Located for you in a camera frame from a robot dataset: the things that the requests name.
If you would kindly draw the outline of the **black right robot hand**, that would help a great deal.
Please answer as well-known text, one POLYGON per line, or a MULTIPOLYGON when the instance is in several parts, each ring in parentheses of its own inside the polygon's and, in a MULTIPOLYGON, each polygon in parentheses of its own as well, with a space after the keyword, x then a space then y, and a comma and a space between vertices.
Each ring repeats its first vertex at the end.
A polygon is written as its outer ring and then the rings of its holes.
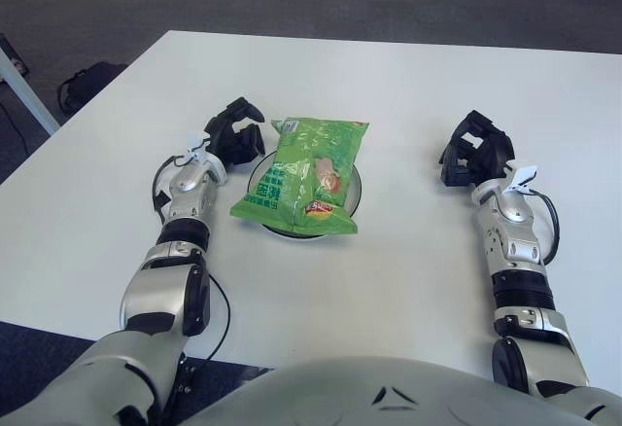
POLYGON ((438 161, 447 187, 466 187, 505 177, 515 159, 511 139, 491 120, 472 110, 454 130, 438 161))

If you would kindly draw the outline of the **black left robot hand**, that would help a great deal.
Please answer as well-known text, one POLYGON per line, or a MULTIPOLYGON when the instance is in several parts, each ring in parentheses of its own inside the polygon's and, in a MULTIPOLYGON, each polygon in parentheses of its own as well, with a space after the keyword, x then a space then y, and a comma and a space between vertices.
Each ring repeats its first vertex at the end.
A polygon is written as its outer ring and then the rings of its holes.
POLYGON ((207 151, 224 166, 246 164, 265 155, 259 125, 265 122, 262 112, 244 97, 228 104, 205 126, 210 135, 207 151))

